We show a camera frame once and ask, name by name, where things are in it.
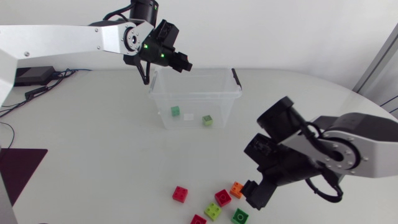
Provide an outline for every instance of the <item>green cube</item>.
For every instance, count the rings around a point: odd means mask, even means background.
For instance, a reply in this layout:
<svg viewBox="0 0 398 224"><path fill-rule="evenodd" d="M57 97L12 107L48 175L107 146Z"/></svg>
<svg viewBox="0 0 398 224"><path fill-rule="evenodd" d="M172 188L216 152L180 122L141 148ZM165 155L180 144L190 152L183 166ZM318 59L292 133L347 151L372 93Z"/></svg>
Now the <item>green cube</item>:
<svg viewBox="0 0 398 224"><path fill-rule="evenodd" d="M245 224L248 218L248 214L240 209L237 209L231 221L235 224Z"/></svg>
<svg viewBox="0 0 398 224"><path fill-rule="evenodd" d="M215 203L211 203L205 210L205 214L211 219L216 220L218 215L221 213L221 208Z"/></svg>
<svg viewBox="0 0 398 224"><path fill-rule="evenodd" d="M210 115L204 116L204 117L202 117L201 119L202 119L203 124L204 124L205 126L210 126L211 124L213 124L213 119L211 118Z"/></svg>
<svg viewBox="0 0 398 224"><path fill-rule="evenodd" d="M180 107L173 106L172 107L172 116L178 116L178 115L180 115Z"/></svg>

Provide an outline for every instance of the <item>dark green block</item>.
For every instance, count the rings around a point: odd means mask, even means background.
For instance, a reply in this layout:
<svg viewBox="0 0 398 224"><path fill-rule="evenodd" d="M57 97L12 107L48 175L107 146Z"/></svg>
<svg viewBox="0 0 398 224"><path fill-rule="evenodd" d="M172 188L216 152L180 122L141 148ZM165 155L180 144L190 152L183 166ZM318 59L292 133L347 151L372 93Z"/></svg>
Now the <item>dark green block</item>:
<svg viewBox="0 0 398 224"><path fill-rule="evenodd" d="M173 106L171 109L172 109L172 116L180 115L180 107L179 106Z"/></svg>
<svg viewBox="0 0 398 224"><path fill-rule="evenodd" d="M213 124L213 119L211 118L210 115L204 116L204 117L202 117L201 119L202 119L203 124L204 124L205 126L209 126L209 125Z"/></svg>
<svg viewBox="0 0 398 224"><path fill-rule="evenodd" d="M232 222L235 224L245 224L248 220L249 215L246 214L244 211L240 210L239 208L236 209L234 216L232 217Z"/></svg>

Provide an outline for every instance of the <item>white wall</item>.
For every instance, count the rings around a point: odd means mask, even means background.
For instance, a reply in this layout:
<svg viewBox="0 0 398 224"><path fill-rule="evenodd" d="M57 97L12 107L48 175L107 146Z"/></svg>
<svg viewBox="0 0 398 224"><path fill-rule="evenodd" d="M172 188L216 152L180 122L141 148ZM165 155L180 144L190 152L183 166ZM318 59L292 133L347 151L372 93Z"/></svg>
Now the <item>white wall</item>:
<svg viewBox="0 0 398 224"><path fill-rule="evenodd" d="M129 0L1 0L1 24L86 25ZM352 88L398 22L396 0L159 0L158 22L180 29L175 44L194 67L276 68ZM57 69L130 68L121 55L21 61Z"/></svg>

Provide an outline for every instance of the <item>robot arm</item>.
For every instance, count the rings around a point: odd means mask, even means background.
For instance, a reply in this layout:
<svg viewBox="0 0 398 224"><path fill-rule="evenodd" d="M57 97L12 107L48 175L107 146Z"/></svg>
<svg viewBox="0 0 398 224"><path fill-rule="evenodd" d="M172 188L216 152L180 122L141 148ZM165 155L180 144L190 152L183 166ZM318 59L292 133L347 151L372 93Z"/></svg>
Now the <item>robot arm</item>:
<svg viewBox="0 0 398 224"><path fill-rule="evenodd" d="M188 57L173 47L178 29L166 20L154 29L158 6L153 0L131 0L130 6L90 26L0 26L0 105L13 87L17 61L25 58L93 51L123 54L145 85L151 63L190 71ZM126 10L131 10L130 19L107 20ZM146 74L141 60L147 62Z"/></svg>
<svg viewBox="0 0 398 224"><path fill-rule="evenodd" d="M252 207L260 210L278 186L300 180L325 200L336 203L343 197L339 183L345 175L398 175L398 123L360 113L321 116L311 123L292 106L285 97L261 115L257 122L270 138L257 134L244 150L259 164L263 176L260 184L249 180L242 189ZM310 180L316 175L322 175L337 196L319 191Z"/></svg>

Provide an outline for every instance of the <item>orange cube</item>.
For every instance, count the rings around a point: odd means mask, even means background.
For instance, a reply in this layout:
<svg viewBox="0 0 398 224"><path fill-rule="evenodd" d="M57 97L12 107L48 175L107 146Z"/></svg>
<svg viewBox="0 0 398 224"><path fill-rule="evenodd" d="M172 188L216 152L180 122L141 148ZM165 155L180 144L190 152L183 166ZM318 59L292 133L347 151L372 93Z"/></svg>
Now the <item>orange cube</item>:
<svg viewBox="0 0 398 224"><path fill-rule="evenodd" d="M235 182L234 185L232 185L229 193L240 199L242 197L242 193L241 193L242 188L243 188L243 185L241 185L238 182Z"/></svg>

